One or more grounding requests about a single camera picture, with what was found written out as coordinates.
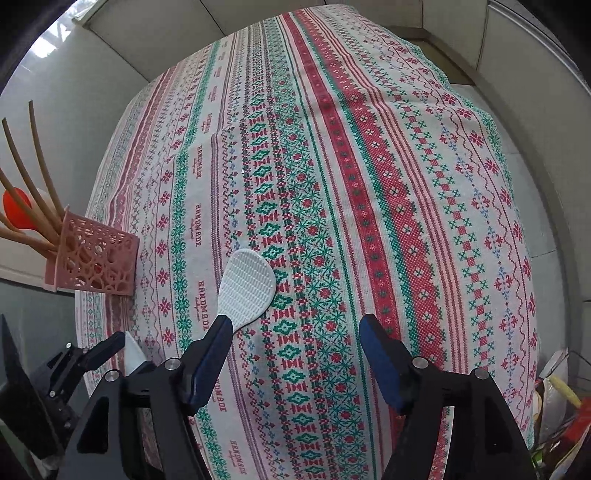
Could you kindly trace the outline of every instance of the screw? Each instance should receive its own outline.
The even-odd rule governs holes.
[[[166,370],[176,370],[181,366],[181,361],[178,358],[169,358],[164,362],[164,368]]]
[[[429,362],[426,358],[423,358],[422,356],[416,356],[415,358],[413,358],[413,365],[416,368],[422,370],[423,368],[427,368],[429,366]]]
[[[105,373],[105,380],[107,380],[107,382],[114,382],[118,378],[119,372],[117,370],[109,370],[107,373]]]
[[[480,380],[486,380],[489,377],[489,373],[483,368],[476,368],[474,370],[474,375]]]

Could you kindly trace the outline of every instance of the table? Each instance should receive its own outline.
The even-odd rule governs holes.
[[[87,215],[141,244],[133,298],[77,292],[84,346],[127,329],[157,364],[180,356],[215,318],[234,250],[275,271],[194,419],[214,478],[379,478],[400,421],[357,340],[368,312],[413,355],[486,368],[531,442],[535,300],[495,124],[354,9],[265,20],[151,82]]]

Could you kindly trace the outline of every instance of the wall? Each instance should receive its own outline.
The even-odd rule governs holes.
[[[196,0],[111,0],[87,27],[148,80],[224,36]]]
[[[423,0],[423,28],[476,68],[487,0]]]
[[[27,103],[34,101],[56,189],[65,205],[84,214],[113,130],[147,82],[100,38],[67,20],[56,22],[41,40],[0,95],[0,118],[7,118],[23,162],[42,186],[28,120]],[[4,138],[0,159],[6,175],[24,188]],[[43,259],[29,247],[0,239],[0,278],[41,285],[43,269]]]
[[[533,26],[535,26],[538,30],[540,30],[544,35],[550,38],[554,43],[556,43],[564,52],[566,49],[562,46],[559,42],[558,38],[552,33],[552,31],[546,27],[540,20],[538,20],[534,14],[532,14],[526,7],[521,5],[518,0],[496,0],[497,3],[507,7],[508,9],[512,10],[523,19],[527,20]]]

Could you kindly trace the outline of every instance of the wooden chopstick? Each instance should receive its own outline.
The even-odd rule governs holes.
[[[8,228],[0,228],[0,238],[5,238],[6,240],[12,240],[13,242],[29,245],[35,249],[38,248],[40,250],[57,251],[57,245],[53,245],[44,240],[39,240],[38,238],[33,238],[24,233],[14,232]]]
[[[2,169],[0,168],[0,183],[4,185],[4,188],[8,191],[12,199],[17,203],[18,207],[27,214],[27,216],[31,219],[33,224],[39,229],[39,233],[42,234],[49,242],[54,245],[57,245],[60,242],[60,237],[55,232],[51,224],[47,221],[45,217],[38,216],[33,209],[29,207],[21,196],[17,193],[17,191],[10,183],[10,180],[6,177]]]
[[[39,133],[37,132],[37,122],[35,121],[35,110],[33,108],[33,100],[29,100],[29,122],[31,124],[31,133],[33,134],[33,144],[35,145],[35,153],[37,154],[37,161],[39,168],[41,169],[41,175],[43,175],[43,181],[47,187],[47,192],[51,197],[53,206],[56,208],[56,212],[61,220],[64,219],[66,212],[64,207],[61,205],[60,198],[57,195],[56,188],[53,186],[53,181],[49,175],[47,164],[45,163],[45,157],[41,150],[41,142],[39,141]]]
[[[16,233],[21,233],[23,235],[26,235],[25,232],[23,232],[20,228],[15,227],[10,220],[8,220],[8,218],[6,218],[4,216],[4,214],[2,212],[0,212],[0,222],[2,222],[8,229],[12,230],[13,232]],[[46,259],[52,259],[54,260],[56,258],[56,254],[54,252],[50,252],[49,250],[45,250],[45,249],[41,249],[41,248],[36,248],[31,246],[31,248],[37,252],[40,255],[43,255]]]
[[[53,229],[59,235],[61,233],[61,219],[58,218],[57,215],[53,213],[51,209],[47,206],[45,200],[43,200],[43,197],[41,197],[41,195],[37,191],[37,187],[35,187],[35,184],[31,180],[31,176],[25,168],[25,165],[22,163],[22,158],[18,153],[17,146],[15,145],[14,140],[12,139],[12,134],[10,133],[10,128],[8,127],[8,122],[6,118],[2,119],[2,128],[4,129],[4,135],[6,136],[8,148],[10,149],[10,153],[12,154],[14,163],[17,164],[18,171],[21,173],[21,177],[25,181],[25,185],[29,189],[29,192],[31,192],[31,195],[37,202],[37,205],[39,206],[40,210],[43,212],[43,215],[45,215],[46,219],[49,220],[49,223],[52,225]]]

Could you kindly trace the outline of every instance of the pink utensil holder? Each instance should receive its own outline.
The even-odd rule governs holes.
[[[133,295],[139,238],[66,209],[55,260],[47,260],[46,290]]]

